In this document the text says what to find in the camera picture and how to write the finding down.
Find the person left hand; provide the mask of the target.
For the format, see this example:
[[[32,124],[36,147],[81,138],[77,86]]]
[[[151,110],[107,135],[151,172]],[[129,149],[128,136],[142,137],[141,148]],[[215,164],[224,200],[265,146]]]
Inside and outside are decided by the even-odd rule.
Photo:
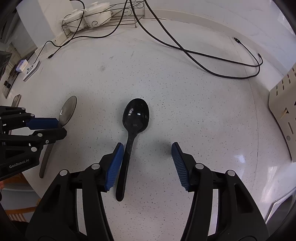
[[[4,188],[4,182],[1,181],[1,182],[0,182],[0,190],[2,190],[3,188]]]

